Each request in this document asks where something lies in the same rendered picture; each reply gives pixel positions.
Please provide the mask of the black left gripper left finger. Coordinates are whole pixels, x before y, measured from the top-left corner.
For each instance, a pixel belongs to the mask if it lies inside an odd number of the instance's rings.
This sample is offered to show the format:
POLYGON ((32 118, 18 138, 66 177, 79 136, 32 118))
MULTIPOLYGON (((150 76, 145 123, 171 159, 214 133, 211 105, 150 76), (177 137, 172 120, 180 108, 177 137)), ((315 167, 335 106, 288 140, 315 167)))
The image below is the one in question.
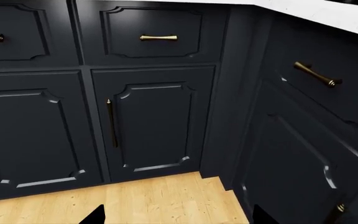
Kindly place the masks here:
POLYGON ((105 211, 104 205, 99 205, 88 216, 86 216, 79 224, 104 224, 105 211))

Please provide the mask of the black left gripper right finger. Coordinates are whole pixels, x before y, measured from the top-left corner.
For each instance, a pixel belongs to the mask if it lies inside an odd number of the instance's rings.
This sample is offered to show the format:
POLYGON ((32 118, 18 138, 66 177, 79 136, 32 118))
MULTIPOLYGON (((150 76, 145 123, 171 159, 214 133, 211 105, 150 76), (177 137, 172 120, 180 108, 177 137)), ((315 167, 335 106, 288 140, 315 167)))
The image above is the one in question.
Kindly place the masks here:
POLYGON ((257 204, 254 205, 252 219, 253 224, 279 224, 279 222, 257 204))

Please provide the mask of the black drawer front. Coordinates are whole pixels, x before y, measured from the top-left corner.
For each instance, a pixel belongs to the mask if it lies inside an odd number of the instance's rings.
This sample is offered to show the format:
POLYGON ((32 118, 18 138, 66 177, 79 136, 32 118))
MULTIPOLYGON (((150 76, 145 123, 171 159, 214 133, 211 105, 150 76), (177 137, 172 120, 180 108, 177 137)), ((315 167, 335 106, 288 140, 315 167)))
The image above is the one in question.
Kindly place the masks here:
POLYGON ((284 82, 329 112, 333 125, 358 143, 358 34, 288 15, 273 17, 262 64, 264 75, 284 82), (293 67, 312 65, 322 76, 341 79, 328 88, 293 67))
POLYGON ((220 4, 107 0, 76 0, 75 9, 85 64, 95 66, 216 62, 229 11, 220 4))
POLYGON ((0 0, 0 68, 80 64, 70 0, 0 0))

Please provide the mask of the black cabinet door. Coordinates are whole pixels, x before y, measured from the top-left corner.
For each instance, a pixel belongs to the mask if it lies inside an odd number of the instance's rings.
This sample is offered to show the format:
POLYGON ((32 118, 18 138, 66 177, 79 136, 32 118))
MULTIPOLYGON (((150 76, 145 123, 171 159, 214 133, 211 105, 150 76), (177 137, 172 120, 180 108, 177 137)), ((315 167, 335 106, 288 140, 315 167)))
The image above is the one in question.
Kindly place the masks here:
POLYGON ((92 70, 113 182, 197 171, 214 67, 92 70), (112 101, 118 147, 106 105, 112 101))
POLYGON ((102 182, 80 72, 0 72, 0 199, 102 182))
POLYGON ((251 224, 259 205, 279 224, 323 224, 338 203, 351 223, 358 197, 358 143, 311 100, 271 82, 259 84, 234 193, 251 224))

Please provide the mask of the white marble countertop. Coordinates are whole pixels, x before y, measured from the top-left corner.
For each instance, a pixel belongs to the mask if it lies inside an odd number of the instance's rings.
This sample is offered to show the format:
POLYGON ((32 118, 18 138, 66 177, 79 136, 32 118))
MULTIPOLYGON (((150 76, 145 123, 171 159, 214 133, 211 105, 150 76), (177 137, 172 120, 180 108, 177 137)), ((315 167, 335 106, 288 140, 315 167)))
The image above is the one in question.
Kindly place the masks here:
POLYGON ((252 5, 358 34, 358 5, 327 0, 135 0, 252 5))

